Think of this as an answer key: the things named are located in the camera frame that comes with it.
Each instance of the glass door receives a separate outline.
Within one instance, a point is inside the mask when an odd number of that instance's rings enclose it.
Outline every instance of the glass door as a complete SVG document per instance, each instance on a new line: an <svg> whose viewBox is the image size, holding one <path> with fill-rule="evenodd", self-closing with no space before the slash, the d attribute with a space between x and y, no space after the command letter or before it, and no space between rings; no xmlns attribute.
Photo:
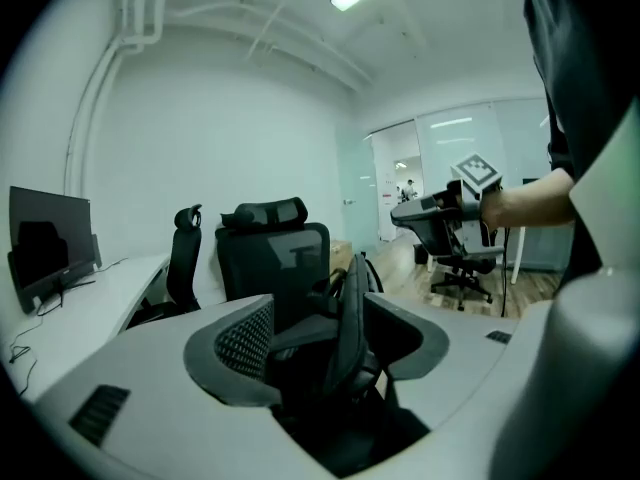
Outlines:
<svg viewBox="0 0 640 480"><path fill-rule="evenodd" d="M376 170L371 137L353 125L336 129L341 208L346 239L353 252L375 254L378 238Z"/></svg>

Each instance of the chair base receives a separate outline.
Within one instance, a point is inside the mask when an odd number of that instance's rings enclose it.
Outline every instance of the chair base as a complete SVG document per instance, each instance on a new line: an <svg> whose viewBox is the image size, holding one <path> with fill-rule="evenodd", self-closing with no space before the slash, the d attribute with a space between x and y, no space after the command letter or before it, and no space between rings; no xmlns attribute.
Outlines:
<svg viewBox="0 0 640 480"><path fill-rule="evenodd" d="M469 288L475 292L481 293L482 295L487 296L487 302L491 304L493 302L493 297L491 294L485 290L482 286L480 286L480 281L477 277L474 277L473 274L469 272L462 271L462 275L454 275L449 272L445 272L444 281L440 281L439 283L434 283L431 285L431 292L437 293L436 288L442 286L457 286L460 288L460 296L458 298L458 311L464 311L464 305L462 304L464 300L464 289Z"/></svg>

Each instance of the black sleeve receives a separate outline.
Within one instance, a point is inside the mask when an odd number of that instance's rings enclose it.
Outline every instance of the black sleeve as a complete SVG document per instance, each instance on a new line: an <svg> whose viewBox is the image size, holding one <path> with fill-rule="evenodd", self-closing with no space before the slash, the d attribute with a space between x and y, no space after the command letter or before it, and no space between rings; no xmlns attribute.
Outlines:
<svg viewBox="0 0 640 480"><path fill-rule="evenodd" d="M553 104L547 94L547 108L549 109L549 128L551 129L551 141L547 150L551 161L551 170L564 169L572 178L575 176L571 155L569 154L569 144L564 133L558 128L558 118L553 108Z"/></svg>

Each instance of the monitor screen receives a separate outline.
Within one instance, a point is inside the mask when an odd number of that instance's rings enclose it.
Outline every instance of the monitor screen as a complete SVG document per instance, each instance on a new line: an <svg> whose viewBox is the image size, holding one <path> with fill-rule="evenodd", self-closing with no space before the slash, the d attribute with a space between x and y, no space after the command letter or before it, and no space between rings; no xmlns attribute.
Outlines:
<svg viewBox="0 0 640 480"><path fill-rule="evenodd" d="M87 199L11 187L9 221L20 288L95 261Z"/></svg>

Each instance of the chair headrest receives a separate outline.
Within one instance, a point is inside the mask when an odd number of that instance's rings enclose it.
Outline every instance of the chair headrest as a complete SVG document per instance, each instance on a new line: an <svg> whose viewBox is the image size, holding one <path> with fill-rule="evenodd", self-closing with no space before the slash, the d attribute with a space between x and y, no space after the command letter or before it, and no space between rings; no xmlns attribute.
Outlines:
<svg viewBox="0 0 640 480"><path fill-rule="evenodd" d="M202 208L202 205L196 204L191 208L180 210L178 213L176 213L176 216L173 219L173 223L178 229L182 229L183 231L189 231L191 229L199 228L200 222L202 221L202 216L199 212L200 208Z"/></svg>
<svg viewBox="0 0 640 480"><path fill-rule="evenodd" d="M299 197L268 203L242 203L235 212L223 213L226 228L247 231L273 231L302 227L309 213Z"/></svg>

